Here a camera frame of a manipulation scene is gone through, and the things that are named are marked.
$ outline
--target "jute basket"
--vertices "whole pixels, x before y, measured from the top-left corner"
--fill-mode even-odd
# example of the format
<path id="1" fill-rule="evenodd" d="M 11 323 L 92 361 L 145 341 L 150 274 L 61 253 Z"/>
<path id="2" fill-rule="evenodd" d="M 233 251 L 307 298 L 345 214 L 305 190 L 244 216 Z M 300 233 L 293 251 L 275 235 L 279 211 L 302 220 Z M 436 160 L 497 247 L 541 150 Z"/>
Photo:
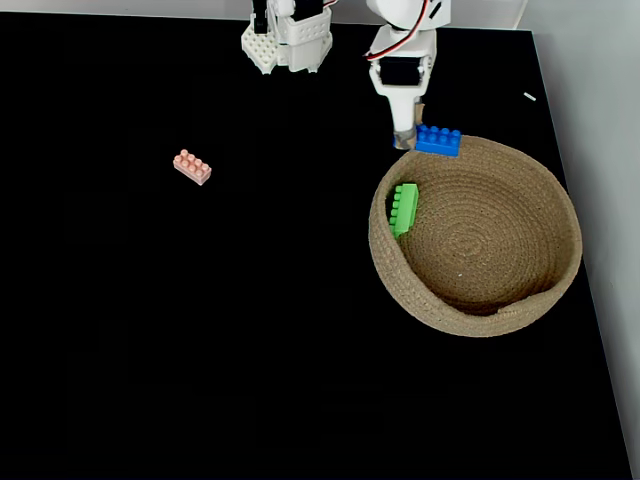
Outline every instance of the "jute basket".
<path id="1" fill-rule="evenodd" d="M 420 192 L 414 226 L 394 239 L 396 185 Z M 544 315 L 573 281 L 580 226 L 557 179 L 531 157 L 462 137 L 458 158 L 409 152 L 373 199 L 369 243 L 382 282 L 418 320 L 443 332 L 492 337 Z"/>

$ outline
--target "red wire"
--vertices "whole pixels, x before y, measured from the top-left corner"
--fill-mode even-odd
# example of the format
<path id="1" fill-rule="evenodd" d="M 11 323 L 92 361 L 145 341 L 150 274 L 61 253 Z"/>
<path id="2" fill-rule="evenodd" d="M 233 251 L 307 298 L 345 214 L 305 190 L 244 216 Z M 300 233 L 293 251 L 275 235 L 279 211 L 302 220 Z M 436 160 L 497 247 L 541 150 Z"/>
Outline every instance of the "red wire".
<path id="1" fill-rule="evenodd" d="M 416 31 L 418 30 L 418 28 L 420 27 L 420 24 L 422 23 L 422 20 L 424 19 L 424 15 L 427 13 L 427 5 L 429 5 L 429 0 L 423 0 L 422 3 L 422 10 L 420 11 L 420 16 L 418 17 L 418 21 L 416 22 L 416 24 L 413 26 L 413 28 L 409 31 L 409 34 L 404 37 L 402 40 L 400 40 L 399 42 L 397 42 L 394 45 L 391 45 L 390 47 L 385 48 L 384 50 L 379 51 L 378 53 L 373 53 L 370 55 L 365 55 L 365 58 L 367 60 L 369 60 L 370 62 L 373 60 L 377 60 L 381 57 L 384 57 L 386 54 L 391 53 L 395 50 L 397 50 L 398 48 L 400 48 L 402 45 L 404 45 L 405 43 L 407 43 L 409 40 L 411 40 L 413 38 L 413 35 L 416 33 Z"/>

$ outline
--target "pink lego brick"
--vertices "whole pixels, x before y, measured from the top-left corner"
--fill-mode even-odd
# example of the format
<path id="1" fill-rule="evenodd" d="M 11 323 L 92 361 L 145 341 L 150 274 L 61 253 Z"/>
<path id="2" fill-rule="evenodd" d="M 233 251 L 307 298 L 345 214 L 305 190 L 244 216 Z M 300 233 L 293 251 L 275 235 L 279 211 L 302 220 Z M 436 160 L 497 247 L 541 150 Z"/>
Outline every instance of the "pink lego brick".
<path id="1" fill-rule="evenodd" d="M 176 155 L 173 159 L 173 166 L 198 185 L 202 185 L 211 176 L 211 167 L 202 163 L 202 160 L 186 150 L 182 150 L 180 155 Z"/>

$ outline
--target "white wall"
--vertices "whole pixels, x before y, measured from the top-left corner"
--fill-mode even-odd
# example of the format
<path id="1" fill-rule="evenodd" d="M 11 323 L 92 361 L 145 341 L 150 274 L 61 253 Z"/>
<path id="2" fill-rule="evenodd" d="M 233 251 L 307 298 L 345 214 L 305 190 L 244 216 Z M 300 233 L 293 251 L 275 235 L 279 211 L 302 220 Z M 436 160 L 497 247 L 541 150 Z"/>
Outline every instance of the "white wall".
<path id="1" fill-rule="evenodd" d="M 452 24 L 513 28 L 525 0 L 453 0 Z M 251 0 L 0 0 L 0 11 L 247 19 Z M 333 7 L 338 23 L 382 23 L 366 0 L 341 0 Z"/>
<path id="2" fill-rule="evenodd" d="M 640 0 L 531 0 L 520 27 L 536 40 L 640 478 Z"/>

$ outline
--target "blue lego brick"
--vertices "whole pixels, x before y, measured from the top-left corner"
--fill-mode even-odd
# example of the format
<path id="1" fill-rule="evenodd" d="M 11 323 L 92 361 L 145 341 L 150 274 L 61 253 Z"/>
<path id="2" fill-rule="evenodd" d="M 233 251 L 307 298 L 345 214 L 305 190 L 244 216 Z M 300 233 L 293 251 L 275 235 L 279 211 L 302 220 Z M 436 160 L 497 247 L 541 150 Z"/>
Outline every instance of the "blue lego brick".
<path id="1" fill-rule="evenodd" d="M 451 132 L 448 128 L 441 130 L 438 127 L 429 128 L 426 125 L 418 125 L 416 150 L 457 157 L 460 150 L 460 132 L 458 130 Z"/>

